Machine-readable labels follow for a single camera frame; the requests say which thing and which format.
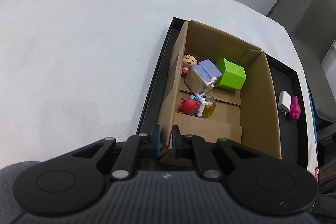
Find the red blue figurine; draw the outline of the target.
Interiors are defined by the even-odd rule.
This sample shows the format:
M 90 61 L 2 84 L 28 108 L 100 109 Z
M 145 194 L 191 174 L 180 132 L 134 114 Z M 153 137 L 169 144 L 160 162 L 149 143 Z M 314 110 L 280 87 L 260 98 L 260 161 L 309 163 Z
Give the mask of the red blue figurine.
M 198 96 L 191 95 L 187 97 L 181 97 L 181 104 L 178 107 L 178 112 L 180 114 L 186 115 L 196 115 L 201 117 L 203 110 L 206 106 L 205 98 L 200 98 Z

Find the small yellow perfume bottle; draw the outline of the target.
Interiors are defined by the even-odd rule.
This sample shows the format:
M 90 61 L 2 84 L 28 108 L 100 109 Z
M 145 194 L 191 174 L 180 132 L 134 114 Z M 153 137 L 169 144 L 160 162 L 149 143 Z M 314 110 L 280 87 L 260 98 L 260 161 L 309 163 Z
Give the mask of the small yellow perfume bottle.
M 202 112 L 203 117 L 210 117 L 214 110 L 215 107 L 217 106 L 217 102 L 213 96 L 207 96 L 205 97 L 205 107 Z

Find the brown cardboard box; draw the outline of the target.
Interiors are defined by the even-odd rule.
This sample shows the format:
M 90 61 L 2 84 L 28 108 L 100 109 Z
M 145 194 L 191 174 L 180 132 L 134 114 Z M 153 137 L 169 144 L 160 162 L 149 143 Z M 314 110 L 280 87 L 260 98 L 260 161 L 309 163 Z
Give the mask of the brown cardboard box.
M 217 87 L 209 91 L 217 102 L 209 118 L 178 112 L 181 98 L 192 93 L 182 77 L 185 50 L 200 61 L 225 58 L 245 70 L 247 78 L 240 91 Z M 170 56 L 157 123 L 161 128 L 161 147 L 171 147 L 171 131 L 176 124 L 183 135 L 198 135 L 212 143 L 226 137 L 281 158 L 277 101 L 266 54 L 232 34 L 194 20 L 185 21 Z

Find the purple white toy box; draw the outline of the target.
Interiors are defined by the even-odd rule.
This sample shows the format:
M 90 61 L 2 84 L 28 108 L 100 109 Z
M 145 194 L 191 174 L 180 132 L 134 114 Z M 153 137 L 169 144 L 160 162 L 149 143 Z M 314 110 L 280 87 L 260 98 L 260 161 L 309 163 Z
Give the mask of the purple white toy box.
M 185 83 L 195 96 L 202 97 L 214 88 L 221 76 L 221 71 L 212 61 L 206 59 L 190 68 Z

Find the doll figurine red dress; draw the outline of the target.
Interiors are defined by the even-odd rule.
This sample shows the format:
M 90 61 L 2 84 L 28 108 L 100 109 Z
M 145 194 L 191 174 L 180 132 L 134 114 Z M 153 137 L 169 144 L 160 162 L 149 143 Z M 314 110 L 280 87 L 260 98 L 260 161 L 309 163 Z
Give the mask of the doll figurine red dress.
M 186 77 L 190 71 L 190 68 L 197 64 L 198 64 L 197 59 L 192 54 L 190 54 L 187 48 L 185 48 L 182 61 L 182 76 Z

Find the green plastic cube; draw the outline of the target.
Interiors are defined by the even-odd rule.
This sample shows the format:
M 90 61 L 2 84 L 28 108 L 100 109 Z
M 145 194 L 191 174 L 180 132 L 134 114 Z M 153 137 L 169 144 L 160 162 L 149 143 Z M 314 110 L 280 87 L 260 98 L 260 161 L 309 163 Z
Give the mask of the green plastic cube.
M 216 87 L 230 91 L 240 91 L 242 89 L 246 81 L 243 67 L 227 61 L 225 58 L 217 60 L 215 66 L 222 74 L 216 82 Z

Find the white charger plug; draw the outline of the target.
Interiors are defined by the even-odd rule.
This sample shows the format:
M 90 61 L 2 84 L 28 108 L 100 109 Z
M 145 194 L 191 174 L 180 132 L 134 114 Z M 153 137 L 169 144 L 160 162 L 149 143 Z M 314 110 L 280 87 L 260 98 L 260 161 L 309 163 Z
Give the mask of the white charger plug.
M 278 108 L 282 113 L 287 114 L 290 111 L 291 96 L 286 92 L 282 91 L 278 98 Z

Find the pink plastic toy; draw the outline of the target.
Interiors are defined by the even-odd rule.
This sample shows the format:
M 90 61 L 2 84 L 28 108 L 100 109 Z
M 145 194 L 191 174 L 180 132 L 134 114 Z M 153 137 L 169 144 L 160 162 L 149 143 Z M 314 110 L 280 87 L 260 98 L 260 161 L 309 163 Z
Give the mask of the pink plastic toy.
M 301 108 L 298 104 L 298 97 L 295 95 L 291 98 L 289 117 L 298 120 L 301 115 Z

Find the black tray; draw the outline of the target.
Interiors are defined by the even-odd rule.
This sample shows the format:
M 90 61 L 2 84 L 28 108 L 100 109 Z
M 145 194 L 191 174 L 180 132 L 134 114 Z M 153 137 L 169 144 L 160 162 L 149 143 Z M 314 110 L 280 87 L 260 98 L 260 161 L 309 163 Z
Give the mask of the black tray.
M 151 133 L 153 126 L 158 124 L 157 120 L 165 92 L 170 56 L 185 21 L 173 18 L 167 31 L 137 129 L 139 133 Z M 267 54 L 266 59 L 270 68 L 277 103 L 280 92 L 286 91 L 290 95 L 296 95 L 299 99 L 299 105 L 303 106 L 297 73 Z M 279 108 L 277 108 L 277 111 L 281 138 L 280 159 L 292 162 L 303 168 L 307 167 L 306 116 L 301 114 L 298 120 L 292 120 L 288 115 L 283 114 Z

